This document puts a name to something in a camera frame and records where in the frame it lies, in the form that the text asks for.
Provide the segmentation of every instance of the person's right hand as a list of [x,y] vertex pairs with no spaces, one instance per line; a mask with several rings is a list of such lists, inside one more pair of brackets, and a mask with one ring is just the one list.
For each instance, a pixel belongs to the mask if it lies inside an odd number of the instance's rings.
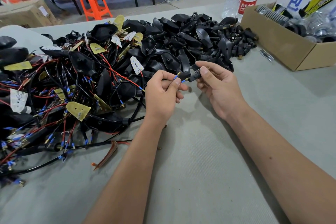
[[207,61],[196,61],[201,68],[197,87],[207,95],[215,112],[224,120],[246,102],[236,76],[225,68]]

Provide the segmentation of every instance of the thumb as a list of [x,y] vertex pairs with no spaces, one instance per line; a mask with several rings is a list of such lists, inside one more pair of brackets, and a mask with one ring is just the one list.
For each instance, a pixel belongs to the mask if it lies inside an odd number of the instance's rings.
[[209,69],[207,69],[206,67],[201,67],[200,69],[201,71],[201,76],[203,78],[203,80],[209,84],[210,87],[212,87],[213,89],[216,88],[216,86],[219,85],[220,80],[217,79],[210,71]]
[[168,92],[168,94],[172,94],[172,95],[176,95],[176,91],[178,89],[178,87],[181,84],[181,79],[180,78],[176,78],[174,81],[171,82],[171,84],[169,85],[168,89],[166,92]]

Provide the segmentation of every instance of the person's left hand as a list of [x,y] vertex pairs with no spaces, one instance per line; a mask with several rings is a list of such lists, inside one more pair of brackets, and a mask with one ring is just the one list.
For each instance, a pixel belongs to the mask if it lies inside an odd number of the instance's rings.
[[163,70],[157,71],[145,88],[146,117],[164,126],[173,115],[175,103],[180,103],[183,94],[179,90],[188,90],[181,79]]

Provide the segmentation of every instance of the pile of wire harnesses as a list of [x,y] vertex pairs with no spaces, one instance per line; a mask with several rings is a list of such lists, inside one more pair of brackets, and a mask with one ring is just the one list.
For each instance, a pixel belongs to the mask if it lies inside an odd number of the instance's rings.
[[[137,114],[145,108],[146,84],[156,71],[185,80],[198,69],[196,60],[233,71],[232,42],[239,36],[241,44],[251,43],[244,31],[236,33],[236,21],[217,22],[197,13],[152,23],[118,16],[82,34],[72,31],[58,39],[43,34],[53,46],[32,53],[0,36],[0,181],[22,185],[18,175],[64,161],[75,150],[131,141],[114,137],[144,118]],[[122,117],[118,110],[130,100],[137,107],[131,117]],[[111,138],[94,142],[96,132]],[[74,133],[82,140],[74,140]],[[59,155],[37,167],[15,168],[21,157],[38,152]]]

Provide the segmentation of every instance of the brown box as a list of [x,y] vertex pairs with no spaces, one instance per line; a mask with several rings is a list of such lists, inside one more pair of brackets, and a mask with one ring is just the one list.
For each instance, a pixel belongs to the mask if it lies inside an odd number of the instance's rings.
[[0,27],[19,25],[25,28],[59,25],[44,0],[28,0],[0,6]]
[[336,63],[336,42],[314,44],[246,7],[241,26],[259,36],[259,44],[292,71],[328,67]]

